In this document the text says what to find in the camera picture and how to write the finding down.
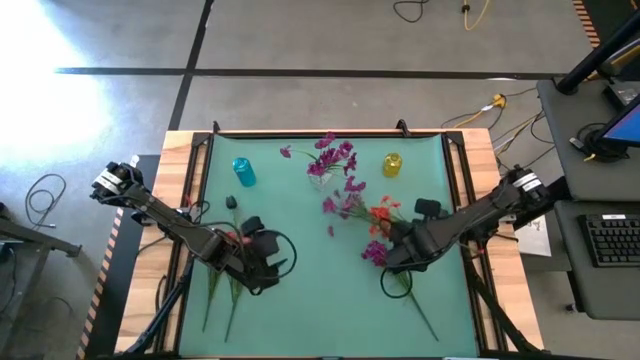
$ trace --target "paper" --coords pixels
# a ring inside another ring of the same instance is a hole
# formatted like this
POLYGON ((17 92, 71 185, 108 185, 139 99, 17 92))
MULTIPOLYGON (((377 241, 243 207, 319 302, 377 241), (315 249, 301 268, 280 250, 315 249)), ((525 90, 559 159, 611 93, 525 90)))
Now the paper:
POLYGON ((551 256, 547 222, 544 215, 518 229, 516 237, 521 254, 551 256))

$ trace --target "white label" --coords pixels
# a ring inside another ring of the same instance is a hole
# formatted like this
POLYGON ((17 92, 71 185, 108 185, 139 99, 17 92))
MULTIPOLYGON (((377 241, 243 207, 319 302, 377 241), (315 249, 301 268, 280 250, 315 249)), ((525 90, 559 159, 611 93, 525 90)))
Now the white label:
POLYGON ((114 194, 120 194, 120 191, 118 191, 118 188, 115 185, 113 185, 107 179, 105 179, 105 178, 103 178, 101 176, 98 176, 96 178, 95 182, 97 182, 98 184, 104 186, 105 188, 107 188, 109 191, 111 191, 114 194))
POLYGON ((109 180, 114 185, 118 185, 118 184, 120 184, 122 182, 122 180, 119 177, 113 175, 107 169, 102 170, 102 173, 100 174, 100 176, 102 176, 103 178, 109 180))
POLYGON ((540 186, 540 185, 542 185, 542 183, 540 182, 540 180, 533 180, 532 182, 525 184, 525 185, 522 187, 522 189, 523 189, 524 191, 529 191, 529 190, 531 190, 531 189, 533 189, 533 188, 535 188, 535 187, 538 187, 538 186, 540 186))
POLYGON ((525 175, 525 176, 521 177, 520 179, 518 179, 516 182, 513 183, 513 186, 520 187, 520 186, 522 186, 522 184, 526 184, 529 181, 535 180, 537 178, 538 177, 536 176, 536 174, 531 173, 531 174, 525 175))
POLYGON ((624 220, 626 218, 624 215, 602 215, 602 220, 624 220))

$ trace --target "black clamp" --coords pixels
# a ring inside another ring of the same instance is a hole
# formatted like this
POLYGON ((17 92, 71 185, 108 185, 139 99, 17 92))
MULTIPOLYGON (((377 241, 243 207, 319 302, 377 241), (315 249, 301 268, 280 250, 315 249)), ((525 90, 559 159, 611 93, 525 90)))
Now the black clamp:
POLYGON ((403 137, 411 137, 411 132, 407 127, 407 123, 403 119, 398 120, 398 123, 396 124, 396 129, 402 130, 403 137))

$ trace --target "flower bouquet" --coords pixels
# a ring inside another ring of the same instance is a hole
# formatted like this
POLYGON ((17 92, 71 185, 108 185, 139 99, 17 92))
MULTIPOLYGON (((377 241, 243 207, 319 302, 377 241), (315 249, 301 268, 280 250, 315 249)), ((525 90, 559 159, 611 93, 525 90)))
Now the flower bouquet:
POLYGON ((292 152, 311 157, 313 161, 307 167, 307 175, 309 175, 309 181, 317 189, 322 190, 331 177, 336 175, 336 171, 342 170, 344 176, 348 176, 349 170, 356 169, 356 152, 351 152, 353 145, 345 140, 337 148, 332 147, 331 143, 335 139, 335 135, 332 132, 328 132, 325 137, 318 140, 314 145, 316 149, 322 150, 318 156, 306 151, 292 149, 291 145, 281 148, 280 154, 288 159, 291 158, 292 152))

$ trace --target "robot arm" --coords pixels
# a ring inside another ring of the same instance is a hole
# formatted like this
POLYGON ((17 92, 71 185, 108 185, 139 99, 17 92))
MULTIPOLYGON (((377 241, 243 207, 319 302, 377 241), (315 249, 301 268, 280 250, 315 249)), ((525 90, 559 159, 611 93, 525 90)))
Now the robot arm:
MULTIPOLYGON (((241 234, 234 239, 220 229, 205 227, 207 224, 194 224, 186 214, 151 195, 143 185, 140 170, 126 163, 109 163, 92 187, 92 199, 140 211, 155 220, 169 239, 182 241, 198 260, 216 271, 226 271, 254 295, 277 284, 281 277, 278 267, 282 262, 267 264, 267 257, 279 251, 276 232, 264 230, 258 217, 242 225, 242 235, 251 240, 240 243, 236 239, 241 239, 241 234)), ((224 222, 210 225, 223 224, 233 226, 224 222)))
POLYGON ((416 212, 425 215, 424 219, 391 224, 393 249, 387 255, 387 268, 394 273, 426 271, 456 242, 485 242, 497 232, 502 217, 535 209, 548 197, 547 189, 531 170, 516 166, 491 193, 453 215, 439 218, 439 203, 419 199, 416 212))

